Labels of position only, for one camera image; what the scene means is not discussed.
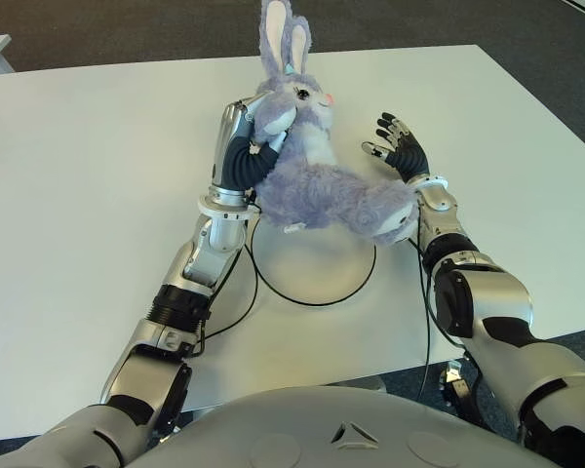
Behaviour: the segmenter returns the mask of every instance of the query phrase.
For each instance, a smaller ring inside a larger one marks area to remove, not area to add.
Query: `black cable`
[[[250,239],[250,255],[252,256],[253,259],[254,259],[254,233],[255,233],[255,230],[257,229],[257,226],[259,223],[260,223],[260,219],[255,223],[255,226],[253,227],[252,238]],[[309,306],[309,307],[325,307],[328,305],[334,305],[334,304],[338,304],[340,302],[343,302],[343,301],[347,300],[349,297],[355,295],[359,290],[361,290],[369,282],[369,279],[372,276],[372,272],[374,271],[374,266],[375,266],[376,262],[377,262],[377,247],[372,246],[372,265],[370,266],[369,273],[367,274],[364,281],[360,284],[360,286],[358,286],[358,288],[356,288],[354,291],[350,292],[346,296],[341,297],[339,299],[330,300],[328,302],[306,302],[306,301],[295,299],[294,297],[290,297],[288,295],[285,295],[283,292],[278,291],[273,285],[271,285],[266,280],[266,278],[264,278],[264,276],[262,275],[262,272],[257,267],[257,264],[255,263],[255,261],[253,262],[253,266],[255,267],[255,271],[257,272],[257,275],[264,282],[266,287],[269,290],[271,290],[273,293],[278,295],[279,297],[281,297],[289,302],[292,302],[294,304],[298,304],[298,305],[305,305],[305,306]]]
[[[238,251],[236,253],[236,256],[234,257],[234,260],[232,261],[232,264],[228,268],[227,273],[225,273],[225,276],[223,277],[223,279],[219,283],[218,288],[216,288],[216,291],[214,292],[214,294],[211,295],[209,303],[208,303],[209,309],[212,307],[213,302],[215,302],[216,297],[218,296],[218,294],[221,292],[221,290],[225,286],[225,283],[227,283],[227,280],[229,279],[230,275],[232,274],[232,271],[234,271],[234,268],[236,267],[236,263],[238,262],[238,259],[240,256],[241,256],[241,251]],[[199,336],[200,336],[199,337],[199,342],[200,342],[199,351],[193,351],[190,355],[191,358],[197,358],[197,357],[201,356],[202,354],[204,354],[204,351],[206,350],[206,338],[207,337],[206,337],[206,321],[205,320],[202,320],[199,324]]]
[[[252,252],[249,250],[249,248],[247,246],[243,246],[243,247],[245,248],[245,251],[247,252],[247,254],[250,256],[250,260],[252,261],[252,265],[253,265],[254,287],[253,287],[252,302],[250,303],[250,305],[247,308],[247,310],[243,313],[243,315],[241,315],[236,321],[234,321],[232,324],[228,325],[227,327],[222,328],[221,330],[215,331],[215,332],[213,332],[213,333],[205,336],[204,337],[204,342],[207,339],[212,338],[213,336],[217,336],[218,334],[221,334],[223,332],[227,332],[231,328],[236,327],[238,324],[240,324],[250,314],[250,312],[254,308],[255,299],[257,298],[257,284],[258,284],[258,282],[257,282],[257,267],[255,266],[255,260],[254,260],[254,256],[252,255]]]
[[[429,308],[427,304],[429,303],[429,289],[431,288],[431,283],[427,281],[427,290],[425,290],[423,281],[422,281],[422,255],[420,254],[420,207],[418,207],[418,229],[416,234],[416,251],[418,252],[418,276],[420,277],[420,290],[422,292],[422,300],[425,306],[425,323],[427,327],[427,351],[425,357],[425,373],[422,375],[422,381],[420,382],[420,387],[418,388],[418,394],[416,395],[416,401],[420,401],[420,397],[422,396],[422,391],[425,388],[425,383],[427,383],[427,375],[429,374],[429,356],[431,354],[431,327],[429,326]]]

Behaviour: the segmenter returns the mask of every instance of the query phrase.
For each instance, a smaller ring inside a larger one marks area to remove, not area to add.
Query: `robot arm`
[[[186,397],[185,360],[198,342],[210,305],[245,244],[247,221],[258,214],[246,189],[277,161],[286,134],[250,154],[253,114],[266,94],[229,104],[221,119],[213,181],[199,200],[192,239],[177,252],[151,310],[104,385],[99,405],[81,409],[48,433],[0,457],[0,468],[121,467],[152,439],[171,434]]]
[[[369,142],[363,149],[397,169],[418,193],[419,248],[440,326],[461,338],[525,447],[562,466],[585,466],[585,362],[531,334],[525,286],[467,237],[447,182],[429,174],[407,127],[390,114],[378,124],[388,132],[377,134],[395,150]]]

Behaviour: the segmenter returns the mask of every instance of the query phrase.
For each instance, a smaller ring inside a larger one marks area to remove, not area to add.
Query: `stuffed bunny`
[[[260,56],[270,91],[254,115],[257,144],[288,129],[280,157],[255,186],[262,214],[276,226],[326,227],[339,221],[377,244],[406,239],[417,218],[413,191],[401,180],[370,184],[337,165],[330,143],[331,95],[305,74],[310,29],[289,0],[263,0]]]

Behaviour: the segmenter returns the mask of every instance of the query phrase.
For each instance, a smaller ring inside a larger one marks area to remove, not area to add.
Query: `floor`
[[[585,142],[585,15],[561,0],[293,0],[293,7],[309,18],[316,52],[478,44]],[[258,0],[0,0],[0,34],[13,37],[5,56],[18,71],[251,56],[258,15]],[[556,341],[585,359],[585,331]],[[422,401],[450,410],[437,390],[440,371],[432,367]],[[468,364],[465,373],[472,381]],[[415,369],[383,378],[390,393],[413,398],[421,376]],[[480,406],[493,429],[515,437],[485,385]],[[0,441],[0,453],[26,440]]]

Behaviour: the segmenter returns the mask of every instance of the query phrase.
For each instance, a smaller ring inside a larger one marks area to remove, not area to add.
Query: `bunny eye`
[[[310,94],[306,90],[295,88],[294,91],[296,92],[296,96],[301,100],[306,100],[310,97]]]

